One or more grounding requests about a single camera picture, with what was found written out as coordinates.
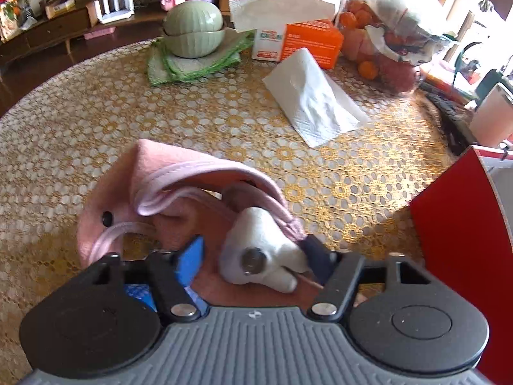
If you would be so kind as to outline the pink fleece hat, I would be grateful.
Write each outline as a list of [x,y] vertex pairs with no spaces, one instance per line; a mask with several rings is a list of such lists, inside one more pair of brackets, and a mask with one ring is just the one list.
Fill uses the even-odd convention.
[[[265,233],[284,242],[278,268],[265,284],[225,281],[219,257],[234,225],[253,208],[264,210]],[[321,286],[307,276],[298,243],[306,237],[276,183],[243,163],[194,150],[137,141],[101,177],[77,225],[83,267],[110,252],[122,252],[122,236],[152,237],[167,250],[204,238],[204,260],[193,290],[215,306],[308,309]]]

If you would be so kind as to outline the red and white cardboard box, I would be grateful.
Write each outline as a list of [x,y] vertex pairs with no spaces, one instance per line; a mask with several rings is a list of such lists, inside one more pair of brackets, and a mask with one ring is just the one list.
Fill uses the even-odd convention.
[[479,370],[512,382],[512,155],[471,146],[409,203],[427,270],[490,325]]

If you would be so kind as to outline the lace tablecloth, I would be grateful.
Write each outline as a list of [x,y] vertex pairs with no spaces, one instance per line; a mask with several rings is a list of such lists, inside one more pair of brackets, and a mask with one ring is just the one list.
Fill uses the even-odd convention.
[[117,156],[149,138],[237,160],[282,188],[327,245],[379,259],[422,254],[407,203],[454,157],[436,112],[396,98],[347,64],[332,79],[370,124],[309,148],[264,87],[272,66],[245,56],[186,84],[150,85],[149,42],[46,50],[1,73],[1,381],[29,371],[23,315],[77,273],[77,215]]

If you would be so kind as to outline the white paper tissue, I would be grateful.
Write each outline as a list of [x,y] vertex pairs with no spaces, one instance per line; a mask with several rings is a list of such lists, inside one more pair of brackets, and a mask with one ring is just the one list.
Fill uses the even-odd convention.
[[280,62],[263,82],[310,148],[370,122],[369,116],[320,68],[306,48]]

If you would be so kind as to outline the green cloth mat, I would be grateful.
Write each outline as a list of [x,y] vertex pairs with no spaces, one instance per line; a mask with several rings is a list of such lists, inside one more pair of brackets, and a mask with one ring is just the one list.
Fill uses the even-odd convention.
[[172,55],[164,47],[164,39],[158,38],[149,47],[147,77],[152,86],[171,82],[190,82],[221,71],[241,62],[240,53],[249,49],[255,33],[237,33],[227,29],[221,45],[210,55],[196,59]]

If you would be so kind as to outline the green stacked bowls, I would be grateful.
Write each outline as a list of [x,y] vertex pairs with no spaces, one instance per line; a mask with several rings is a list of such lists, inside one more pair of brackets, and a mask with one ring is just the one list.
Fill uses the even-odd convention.
[[167,52],[182,58],[208,56],[224,39],[223,15],[216,5],[190,0],[172,8],[163,21]]

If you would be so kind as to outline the orange white carton box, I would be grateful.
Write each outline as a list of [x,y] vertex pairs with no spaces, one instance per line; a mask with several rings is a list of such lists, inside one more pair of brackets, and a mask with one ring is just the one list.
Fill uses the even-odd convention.
[[333,19],[336,6],[321,0],[230,0],[231,22],[238,32],[252,31],[252,58],[279,63],[307,49],[318,65],[331,70],[343,35]]

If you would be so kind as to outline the fruit bowl with plastic bag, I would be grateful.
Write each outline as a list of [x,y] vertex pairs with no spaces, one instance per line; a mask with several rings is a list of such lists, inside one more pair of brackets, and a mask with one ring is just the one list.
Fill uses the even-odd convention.
[[341,0],[337,26],[342,56],[396,95],[415,90],[452,42],[438,0]]

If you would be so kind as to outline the white router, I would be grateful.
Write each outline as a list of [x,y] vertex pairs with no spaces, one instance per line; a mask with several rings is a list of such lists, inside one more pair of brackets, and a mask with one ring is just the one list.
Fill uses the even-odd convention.
[[135,14],[134,0],[95,0],[94,8],[101,24],[115,23]]

